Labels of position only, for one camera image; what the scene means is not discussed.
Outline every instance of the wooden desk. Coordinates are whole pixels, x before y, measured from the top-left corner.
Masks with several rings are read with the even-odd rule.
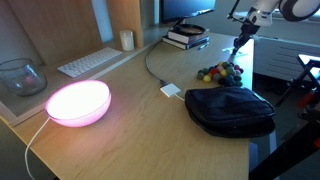
[[[199,69],[219,61],[244,68],[246,87],[252,84],[253,41],[236,59],[222,52],[234,37],[211,34],[208,47],[184,51],[160,43],[150,54],[152,71],[187,89],[215,83],[196,79]],[[98,122],[68,128],[50,121],[31,146],[60,179],[248,179],[249,140],[208,135],[188,115],[184,102],[167,98],[145,67],[146,52],[100,77],[112,93],[108,112]],[[25,143],[47,119],[41,111],[12,128]]]

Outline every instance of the black bag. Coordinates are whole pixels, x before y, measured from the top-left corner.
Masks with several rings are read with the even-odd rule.
[[[273,106],[247,88],[188,90],[185,105],[191,119],[214,136],[252,138],[275,129]]]

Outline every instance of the white adapter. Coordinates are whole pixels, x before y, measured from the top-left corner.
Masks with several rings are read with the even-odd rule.
[[[170,83],[166,86],[163,86],[162,88],[160,88],[160,90],[168,97],[172,97],[181,91],[177,86],[175,86],[172,83]]]

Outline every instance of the gray wall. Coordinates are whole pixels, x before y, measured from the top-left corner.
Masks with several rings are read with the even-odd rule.
[[[209,28],[211,32],[238,36],[241,33],[241,23],[227,19],[235,0],[217,0],[215,12],[188,20],[188,23]],[[240,1],[236,11],[248,11],[255,0]],[[261,27],[257,35],[277,37],[306,43],[320,44],[320,23],[288,22],[273,18],[273,25]]]

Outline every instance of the pink lamp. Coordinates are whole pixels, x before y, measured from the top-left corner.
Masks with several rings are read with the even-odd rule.
[[[97,80],[67,85],[55,92],[46,103],[50,118],[64,126],[82,127],[99,120],[108,110],[111,93]]]

